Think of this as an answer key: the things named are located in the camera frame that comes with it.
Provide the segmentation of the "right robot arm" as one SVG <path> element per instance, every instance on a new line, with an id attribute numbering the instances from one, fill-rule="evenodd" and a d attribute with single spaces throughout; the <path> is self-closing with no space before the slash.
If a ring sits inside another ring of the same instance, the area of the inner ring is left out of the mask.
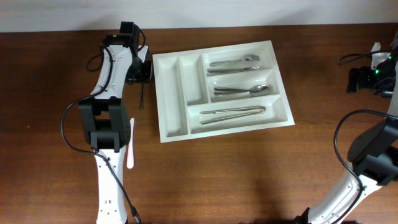
<path id="1" fill-rule="evenodd" d="M 337 125 L 333 147 L 338 160 L 346 169 L 341 179 L 318 205 L 307 208 L 295 217 L 294 223 L 345 223 L 346 217 L 370 194 L 397 181 L 397 39 L 383 50 L 376 42 L 365 54 L 348 54 L 340 65 L 361 58 L 371 58 L 368 67 L 352 68 L 346 91 L 368 89 L 376 96 L 390 98 L 387 112 L 356 110 L 345 115 Z M 382 121 L 360 134 L 351 144 L 348 158 L 338 150 L 338 134 L 343 123 L 356 114 L 380 116 Z"/>

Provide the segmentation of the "small bent spoon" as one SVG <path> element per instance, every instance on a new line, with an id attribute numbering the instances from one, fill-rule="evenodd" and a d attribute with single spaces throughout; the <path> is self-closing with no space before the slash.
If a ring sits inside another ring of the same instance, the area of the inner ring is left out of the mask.
<path id="1" fill-rule="evenodd" d="M 143 110 L 144 109 L 144 100 L 145 100 L 145 83 L 141 83 L 141 97 L 140 97 L 140 104 L 139 104 L 139 109 Z"/>

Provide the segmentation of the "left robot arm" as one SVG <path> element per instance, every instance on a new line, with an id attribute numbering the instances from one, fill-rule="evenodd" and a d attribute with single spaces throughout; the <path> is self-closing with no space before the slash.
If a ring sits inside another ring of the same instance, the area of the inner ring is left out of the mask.
<path id="1" fill-rule="evenodd" d="M 139 39 L 143 31 L 133 22 L 122 22 L 101 46 L 101 71 L 87 100 L 78 104 L 83 134 L 95 155 L 98 172 L 97 223 L 127 223 L 123 164 L 132 141 L 132 122 L 123 103 L 126 84 L 144 85 L 152 78 L 149 48 Z"/>

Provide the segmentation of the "metal tongs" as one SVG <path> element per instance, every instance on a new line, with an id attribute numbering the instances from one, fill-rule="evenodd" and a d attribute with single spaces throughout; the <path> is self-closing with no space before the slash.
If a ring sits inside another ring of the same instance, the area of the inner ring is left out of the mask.
<path id="1" fill-rule="evenodd" d="M 205 121 L 200 121 L 200 124 L 206 125 L 206 124 L 211 124 L 211 123 L 217 123 L 220 121 L 227 121 L 227 120 L 235 119 L 235 118 L 242 118 L 245 116 L 263 114 L 263 113 L 265 113 L 265 111 L 266 111 L 265 106 L 248 106 L 248 107 L 242 107 L 242 108 L 230 108 L 230 109 L 223 109 L 223 110 L 202 111 L 202 112 L 200 112 L 201 115 L 224 114 L 224 113 L 233 113 L 233 114 L 230 116 L 222 116 L 222 117 L 208 119 Z"/>

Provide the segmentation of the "white cutlery tray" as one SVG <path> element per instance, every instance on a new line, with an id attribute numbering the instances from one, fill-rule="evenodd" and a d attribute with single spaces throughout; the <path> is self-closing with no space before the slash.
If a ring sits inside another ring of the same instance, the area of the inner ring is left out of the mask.
<path id="1" fill-rule="evenodd" d="M 210 67 L 210 62 L 238 59 L 247 54 L 258 55 L 261 59 Z M 153 60 L 161 142 L 295 124 L 272 42 L 269 40 L 156 54 Z M 207 72 L 208 68 L 244 68 L 256 65 L 261 68 L 250 72 Z M 255 85 L 267 85 L 270 91 L 256 97 L 248 93 L 214 95 L 214 87 L 248 89 Z M 265 106 L 266 111 L 263 114 L 200 124 L 200 121 L 233 114 L 201 115 L 202 111 L 248 106 Z"/>

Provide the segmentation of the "metal fork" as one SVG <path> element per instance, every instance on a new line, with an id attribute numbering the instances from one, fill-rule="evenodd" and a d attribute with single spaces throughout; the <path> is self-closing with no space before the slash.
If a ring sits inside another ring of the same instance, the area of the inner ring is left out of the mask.
<path id="1" fill-rule="evenodd" d="M 238 63 L 238 62 L 250 62 L 250 61 L 260 61 L 260 56 L 254 55 L 254 54 L 247 54 L 244 55 L 241 58 L 238 59 L 232 59 L 232 60 L 222 60 L 222 61 L 217 61 L 217 62 L 210 62 L 210 67 L 217 67 L 220 65 L 226 65 L 226 64 L 231 64 L 231 63 Z"/>
<path id="2" fill-rule="evenodd" d="M 239 73 L 239 72 L 250 72 L 259 70 L 261 66 L 256 65 L 253 67 L 244 67 L 244 68 L 208 68 L 208 73 Z"/>

